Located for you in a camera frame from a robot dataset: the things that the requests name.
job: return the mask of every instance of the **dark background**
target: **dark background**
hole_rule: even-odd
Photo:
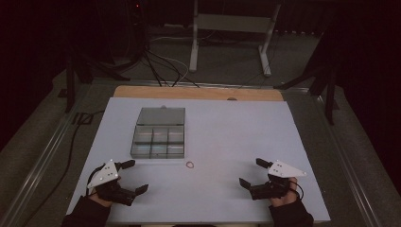
[[[96,12],[91,8],[94,1],[83,2],[85,5],[77,6]],[[260,15],[268,10],[254,6],[243,8],[241,1],[233,1],[232,5],[228,2],[232,1],[227,1],[225,12],[228,14]],[[192,4],[188,0],[148,1],[148,21],[153,26],[189,26],[192,23]],[[221,9],[218,4],[222,1],[204,1],[200,10]],[[255,1],[255,4],[266,3]],[[76,29],[82,28],[79,26],[85,24],[82,22],[89,23],[85,24],[89,25],[85,30],[91,27],[92,35],[101,34],[95,14],[91,17],[90,13],[75,13],[72,6],[50,0],[1,3],[0,148],[51,91],[52,78],[64,70],[65,20],[71,23],[70,28]],[[281,8],[276,24],[282,35],[292,31],[322,35],[308,67],[331,62],[333,58],[341,59],[338,85],[343,87],[398,192],[401,191],[398,174],[401,170],[398,164],[401,150],[398,138],[401,135],[400,14],[401,7],[397,1],[294,1]],[[101,35],[103,38],[99,38],[99,45],[104,43],[101,39],[107,37],[107,34]],[[75,42],[85,44],[87,39],[81,37]],[[104,48],[95,50],[107,55],[110,47]]]

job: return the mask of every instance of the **human hand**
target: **human hand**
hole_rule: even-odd
[[[289,178],[289,188],[296,191],[297,190],[297,181],[298,180],[296,178]],[[273,207],[278,207],[278,206],[287,205],[287,204],[297,201],[297,194],[292,190],[289,190],[287,192],[287,194],[280,199],[277,199],[277,198],[269,199],[271,205]]]
[[[112,201],[105,201],[103,199],[101,199],[97,192],[96,192],[96,188],[94,187],[94,189],[92,189],[92,193],[89,196],[89,200],[95,201],[97,203],[99,203],[100,205],[104,206],[104,207],[111,207],[113,202]]]

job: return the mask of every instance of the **black cable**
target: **black cable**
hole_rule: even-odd
[[[70,168],[71,165],[71,160],[72,160],[72,154],[73,154],[73,147],[74,147],[74,141],[75,138],[77,136],[77,132],[79,127],[82,125],[82,122],[85,122],[87,119],[89,119],[89,117],[92,117],[96,114],[102,114],[104,113],[104,111],[99,111],[99,112],[95,112],[95,113],[88,113],[88,115],[83,118],[80,122],[78,122],[77,127],[74,130],[74,134],[73,137],[71,139],[71,144],[70,144],[70,149],[69,149],[69,153],[68,153],[68,161],[67,161],[67,166],[65,167],[65,170],[63,171],[61,178],[59,179],[59,181],[56,183],[56,185],[53,187],[53,189],[50,191],[50,193],[46,196],[46,198],[42,201],[42,203],[34,210],[34,212],[28,217],[28,219],[24,222],[23,226],[26,226],[29,221],[36,215],[36,213],[38,213],[38,211],[42,208],[42,206],[44,206],[44,204],[48,201],[48,199],[54,194],[54,192],[57,190],[57,188],[60,186],[62,180],[64,180],[65,175],[68,172],[68,169]]]
[[[302,198],[304,197],[304,190],[302,189],[302,187],[299,185],[299,184],[297,184],[297,183],[295,183],[295,182],[293,182],[293,181],[289,181],[290,183],[294,183],[295,185],[297,185],[300,189],[301,189],[301,192],[302,192],[302,196],[300,197],[300,200],[302,200]]]
[[[148,57],[147,52],[144,53],[144,56],[145,56],[145,59],[148,61],[148,66],[150,67],[150,69],[151,69],[151,71],[153,73],[153,76],[156,78],[157,82],[159,83],[159,86],[163,87],[162,82],[160,81],[160,79],[163,80],[164,83],[167,84],[167,86],[169,86],[168,83],[162,77],[160,77],[159,74],[154,69],[153,65],[150,62],[150,59]]]
[[[168,65],[165,65],[165,64],[163,64],[163,63],[161,63],[161,62],[158,62],[158,61],[155,61],[155,60],[153,60],[153,59],[150,59],[150,60],[153,61],[153,62],[155,62],[155,63],[158,63],[158,64],[162,65],[162,66],[165,67],[165,68],[168,68],[168,69],[171,69],[171,70],[177,72],[177,68],[174,69],[174,68],[172,68],[172,67],[170,67],[170,66],[168,66]],[[180,73],[180,74],[181,74],[181,77],[180,77],[179,79],[184,78],[184,79],[188,80],[189,82],[191,82],[192,84],[194,84],[196,87],[200,88],[200,86],[199,86],[197,83],[195,83],[194,81],[192,81],[192,80],[189,79],[188,77],[184,76],[182,73]],[[174,87],[174,86],[177,84],[177,82],[178,82],[178,80],[176,80],[176,81],[173,83],[173,85],[171,85],[171,87]]]
[[[103,164],[102,166],[99,166],[99,167],[95,168],[95,170],[94,170],[94,171],[91,173],[91,175],[89,176],[88,182],[87,182],[86,185],[88,185],[88,184],[91,182],[91,180],[92,180],[92,178],[94,177],[95,173],[97,173],[99,170],[101,170],[101,168],[104,167],[105,165],[106,165],[106,164]],[[86,187],[85,196],[88,196],[88,195],[89,195],[89,188]]]
[[[164,59],[164,58],[162,58],[162,57],[160,57],[160,56],[158,56],[158,55],[156,55],[156,54],[153,54],[152,52],[150,52],[150,51],[148,51],[148,50],[147,50],[147,52],[148,52],[149,54],[151,54],[151,55],[153,55],[153,56],[155,56],[155,57],[157,57],[157,58],[159,58],[159,59],[161,59],[161,60],[167,62],[169,65],[171,65],[171,67],[173,67],[173,68],[175,69],[175,71],[178,73],[178,78],[176,79],[176,81],[175,81],[175,82],[173,83],[173,85],[172,85],[172,86],[174,87],[174,85],[178,82],[178,80],[180,80],[180,78],[183,77],[183,74],[180,73],[180,70],[178,70],[178,68],[177,68],[173,63],[171,63],[170,61],[168,61],[167,59]]]
[[[150,61],[153,61],[153,62],[155,62],[155,63],[158,63],[158,64],[162,65],[163,67],[166,67],[166,68],[168,68],[168,69],[170,69],[170,70],[173,70],[173,71],[175,71],[175,72],[177,72],[177,73],[179,74],[178,79],[176,79],[176,81],[174,81],[174,83],[171,85],[171,87],[174,87],[175,85],[177,85],[177,82],[178,82],[180,79],[184,78],[184,79],[188,80],[189,82],[191,82],[192,84],[194,84],[196,87],[200,88],[200,86],[199,86],[197,83],[195,83],[194,81],[192,81],[192,80],[189,79],[188,77],[185,77],[185,76],[177,69],[177,67],[175,67],[171,62],[169,62],[168,60],[166,60],[166,59],[164,59],[164,58],[162,58],[162,57],[160,57],[160,56],[158,56],[158,55],[156,55],[156,54],[154,54],[154,53],[152,53],[152,52],[149,52],[149,53],[152,54],[152,55],[155,55],[155,56],[158,57],[159,59],[162,59],[162,60],[168,62],[172,67],[170,67],[170,66],[168,66],[168,65],[165,65],[165,64],[163,64],[163,63],[161,63],[161,62],[158,62],[158,61],[156,61],[156,60],[153,60],[153,59],[149,59]]]

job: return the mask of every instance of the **floor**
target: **floor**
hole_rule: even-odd
[[[257,46],[263,38],[251,37],[238,44],[201,46],[198,71],[186,74],[191,40],[160,38],[169,35],[169,31],[163,32],[166,34],[152,37],[155,40],[150,43],[150,51],[169,58],[190,79],[183,79],[179,86],[271,89],[300,76],[319,42],[312,36],[274,35],[269,49],[270,78],[261,74],[258,59]],[[210,34],[204,32],[200,37]],[[172,85],[177,72],[164,66],[167,62],[153,54],[148,53],[148,57],[154,60],[151,63],[155,71]],[[24,226],[26,221],[26,226],[60,225],[101,120],[101,115],[97,114],[90,125],[81,126],[75,134],[76,114],[104,110],[118,85],[158,85],[145,59],[120,73],[131,81],[115,81],[93,69],[96,78],[92,84],[79,86],[77,103],[71,113],[64,112],[66,100],[58,97],[65,88],[65,72],[55,77],[53,91],[0,153],[3,180],[0,217],[12,220],[16,223],[13,226]],[[323,97],[307,93],[311,81],[302,82],[282,94],[291,109],[332,219],[320,226],[399,226],[401,199],[341,88],[336,87],[338,108],[333,112],[335,125],[331,126],[323,116]],[[42,204],[61,178],[70,150],[73,151],[72,161],[65,178]],[[47,162],[32,172],[43,153],[47,154]],[[32,175],[37,181],[23,187],[26,177]]]

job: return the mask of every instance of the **white table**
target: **white table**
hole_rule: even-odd
[[[307,173],[299,178],[303,202],[316,221],[330,217],[285,101],[227,101],[112,97],[68,208],[84,195],[90,173],[114,159],[128,161],[142,107],[185,107],[185,158],[137,160],[120,170],[123,188],[149,184],[132,206],[114,204],[108,221],[119,224],[266,223],[268,201],[252,201],[238,178],[267,180],[256,158],[280,160]],[[194,163],[194,168],[185,166]]]

